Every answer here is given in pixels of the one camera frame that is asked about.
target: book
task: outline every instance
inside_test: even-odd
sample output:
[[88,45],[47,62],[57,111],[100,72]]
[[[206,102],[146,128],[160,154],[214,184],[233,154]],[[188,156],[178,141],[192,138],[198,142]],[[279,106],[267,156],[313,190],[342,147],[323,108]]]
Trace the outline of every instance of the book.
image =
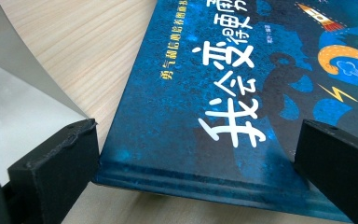
[[94,182],[349,221],[293,169],[303,119],[358,136],[358,0],[160,0]]

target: wooden table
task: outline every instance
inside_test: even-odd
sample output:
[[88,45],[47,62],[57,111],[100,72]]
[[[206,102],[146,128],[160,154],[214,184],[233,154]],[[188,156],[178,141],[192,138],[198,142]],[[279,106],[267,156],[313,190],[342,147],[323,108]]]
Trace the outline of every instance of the wooden table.
[[[100,148],[156,0],[0,0],[65,92],[96,118]],[[338,223],[89,184],[63,223]]]

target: rocket illustration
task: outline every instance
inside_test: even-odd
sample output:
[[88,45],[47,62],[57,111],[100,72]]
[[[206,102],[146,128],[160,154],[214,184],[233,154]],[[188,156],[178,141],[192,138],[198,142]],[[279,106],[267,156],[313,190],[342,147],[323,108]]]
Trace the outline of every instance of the rocket illustration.
[[328,32],[333,32],[333,31],[337,31],[337,30],[344,28],[338,22],[328,19],[323,14],[321,14],[320,12],[318,12],[317,10],[315,10],[311,7],[307,7],[302,4],[298,4],[298,6],[301,9],[303,9],[305,12],[307,12],[308,15],[312,16],[313,19],[315,19],[317,22],[319,22],[322,25],[322,27]]

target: blue book cover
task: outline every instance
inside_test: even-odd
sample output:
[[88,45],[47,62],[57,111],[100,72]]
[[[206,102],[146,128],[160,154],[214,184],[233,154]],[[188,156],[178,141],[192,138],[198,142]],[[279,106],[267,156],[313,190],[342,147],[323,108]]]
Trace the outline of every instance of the blue book cover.
[[159,0],[94,182],[349,221],[292,162],[358,136],[358,0]]

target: lightning bolt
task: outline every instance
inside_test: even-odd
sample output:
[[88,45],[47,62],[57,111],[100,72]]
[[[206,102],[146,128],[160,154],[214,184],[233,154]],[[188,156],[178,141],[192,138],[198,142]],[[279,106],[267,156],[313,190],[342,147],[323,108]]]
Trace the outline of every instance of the lightning bolt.
[[344,103],[344,100],[342,99],[342,95],[350,98],[351,100],[358,102],[355,98],[351,97],[350,95],[348,95],[345,91],[342,91],[340,89],[337,89],[336,87],[332,87],[333,92],[329,91],[328,89],[326,89],[325,87],[319,85],[322,89],[324,89],[325,91],[327,91],[330,95],[334,96],[334,98],[338,99],[340,102]]

